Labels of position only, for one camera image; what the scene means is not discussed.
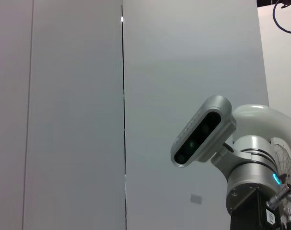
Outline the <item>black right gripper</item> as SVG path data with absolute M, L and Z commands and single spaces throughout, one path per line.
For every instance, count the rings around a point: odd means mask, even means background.
M 280 213 L 269 209 L 269 197 L 255 190 L 231 214 L 230 230 L 282 230 Z

